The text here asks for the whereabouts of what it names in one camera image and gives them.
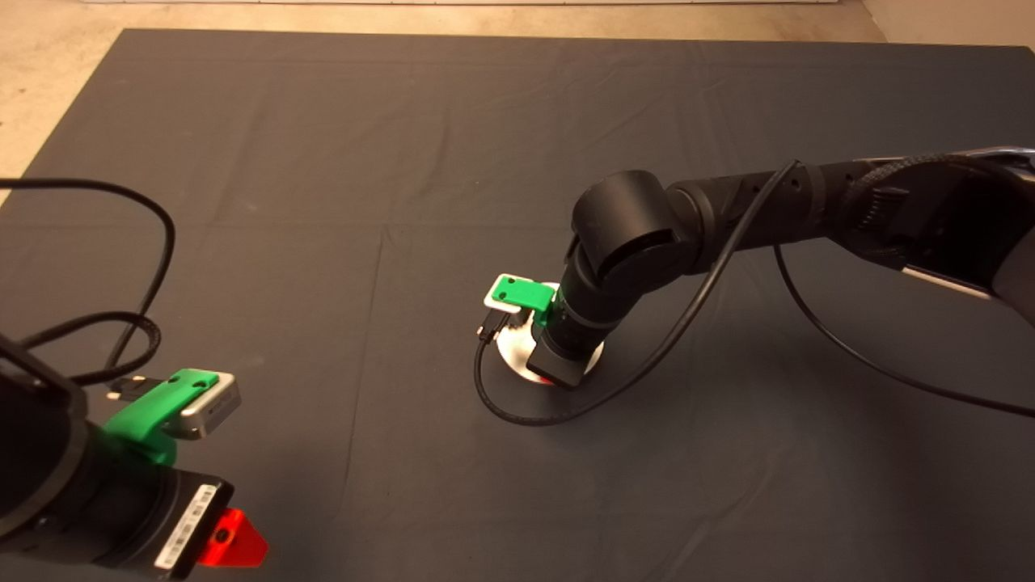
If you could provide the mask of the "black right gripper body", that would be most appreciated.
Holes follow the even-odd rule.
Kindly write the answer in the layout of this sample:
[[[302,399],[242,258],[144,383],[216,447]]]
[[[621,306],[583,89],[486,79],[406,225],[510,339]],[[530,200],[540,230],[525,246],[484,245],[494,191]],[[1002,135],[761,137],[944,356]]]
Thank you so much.
[[[530,372],[554,382],[561,388],[579,388],[599,360],[599,344],[592,348],[579,347],[572,350],[562,349],[557,340],[541,331],[535,338],[527,360]]]

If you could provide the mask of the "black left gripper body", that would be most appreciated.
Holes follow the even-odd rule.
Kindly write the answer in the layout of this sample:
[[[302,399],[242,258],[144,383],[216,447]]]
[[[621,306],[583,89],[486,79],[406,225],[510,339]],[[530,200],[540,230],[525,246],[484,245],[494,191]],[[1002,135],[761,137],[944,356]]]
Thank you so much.
[[[166,466],[103,485],[63,533],[63,560],[185,580],[235,494],[215,475]]]

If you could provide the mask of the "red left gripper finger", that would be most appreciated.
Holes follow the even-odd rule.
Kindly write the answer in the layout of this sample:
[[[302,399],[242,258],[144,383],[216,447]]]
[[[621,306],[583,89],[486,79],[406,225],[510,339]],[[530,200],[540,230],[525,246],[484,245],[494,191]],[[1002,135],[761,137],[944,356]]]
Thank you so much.
[[[266,539],[244,511],[226,508],[199,555],[204,568],[259,568],[268,554]]]

